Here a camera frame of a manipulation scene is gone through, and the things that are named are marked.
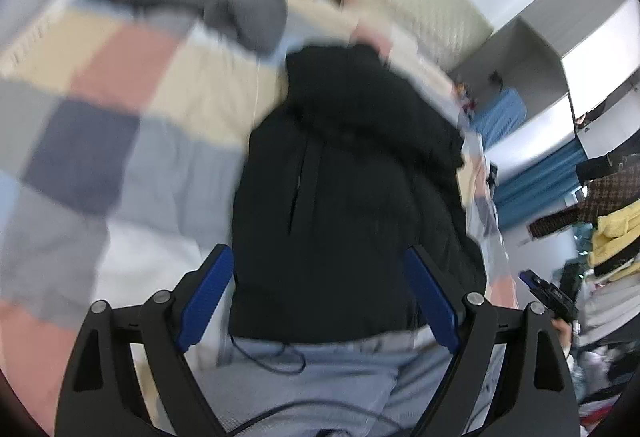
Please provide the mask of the black puffer jacket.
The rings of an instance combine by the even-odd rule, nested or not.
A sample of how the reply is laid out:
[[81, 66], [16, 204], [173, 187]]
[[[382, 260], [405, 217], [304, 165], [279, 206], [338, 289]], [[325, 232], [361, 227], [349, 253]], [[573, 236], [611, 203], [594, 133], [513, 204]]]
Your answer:
[[484, 290], [459, 129], [370, 46], [308, 46], [285, 65], [288, 93], [250, 135], [233, 200], [231, 335], [324, 344], [414, 329], [413, 245]]

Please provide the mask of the yellow jacket on rack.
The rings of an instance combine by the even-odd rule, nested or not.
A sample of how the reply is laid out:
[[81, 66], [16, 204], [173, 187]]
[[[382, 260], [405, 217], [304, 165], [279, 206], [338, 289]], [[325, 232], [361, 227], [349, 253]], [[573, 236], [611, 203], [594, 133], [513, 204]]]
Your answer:
[[639, 253], [639, 208], [635, 201], [598, 218], [587, 258], [596, 277], [615, 271]]

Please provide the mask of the brown patterned garment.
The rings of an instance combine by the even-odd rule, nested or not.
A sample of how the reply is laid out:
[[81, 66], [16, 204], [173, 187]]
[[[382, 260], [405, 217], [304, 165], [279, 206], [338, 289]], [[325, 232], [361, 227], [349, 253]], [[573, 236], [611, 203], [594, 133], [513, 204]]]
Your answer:
[[616, 212], [638, 198], [639, 163], [634, 163], [615, 174], [589, 181], [584, 201], [534, 220], [527, 230], [533, 239], [541, 239], [575, 223], [595, 225], [599, 217]]

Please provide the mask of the blue curtain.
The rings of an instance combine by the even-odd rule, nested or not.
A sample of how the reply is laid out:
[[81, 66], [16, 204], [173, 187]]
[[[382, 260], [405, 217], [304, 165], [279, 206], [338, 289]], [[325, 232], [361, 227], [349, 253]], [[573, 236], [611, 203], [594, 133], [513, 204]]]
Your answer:
[[579, 186], [576, 166], [587, 160], [577, 138], [566, 142], [543, 160], [500, 182], [494, 194], [498, 227], [519, 225]]

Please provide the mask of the grey sweatpants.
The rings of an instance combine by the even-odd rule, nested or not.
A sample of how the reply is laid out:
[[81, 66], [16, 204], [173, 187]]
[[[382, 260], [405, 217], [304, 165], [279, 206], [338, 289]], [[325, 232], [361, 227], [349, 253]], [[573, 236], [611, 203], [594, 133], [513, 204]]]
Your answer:
[[451, 359], [430, 330], [348, 344], [233, 339], [195, 377], [235, 435], [395, 436], [419, 422]]

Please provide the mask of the blue cloth on shelf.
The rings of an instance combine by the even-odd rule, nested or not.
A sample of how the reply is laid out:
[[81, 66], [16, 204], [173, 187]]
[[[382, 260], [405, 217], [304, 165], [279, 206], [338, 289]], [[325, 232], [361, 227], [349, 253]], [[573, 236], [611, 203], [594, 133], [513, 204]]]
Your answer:
[[478, 112], [470, 122], [472, 131], [482, 137], [487, 151], [517, 130], [527, 118], [527, 108], [518, 90], [506, 88]]

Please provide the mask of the pastel patchwork bed quilt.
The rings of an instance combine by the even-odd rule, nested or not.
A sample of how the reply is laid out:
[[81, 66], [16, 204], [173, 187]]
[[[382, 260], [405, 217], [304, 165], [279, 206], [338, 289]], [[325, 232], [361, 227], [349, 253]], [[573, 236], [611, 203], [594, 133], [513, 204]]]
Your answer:
[[[27, 413], [55, 427], [90, 306], [143, 304], [232, 250], [233, 200], [253, 130], [288, 93], [286, 57], [308, 46], [372, 47], [460, 131], [457, 179], [491, 303], [515, 287], [487, 184], [483, 141], [452, 80], [415, 34], [361, 4], [286, 0], [262, 56], [191, 15], [138, 20], [105, 0], [57, 1], [1, 56], [1, 368]], [[219, 362], [234, 268], [198, 342]]]

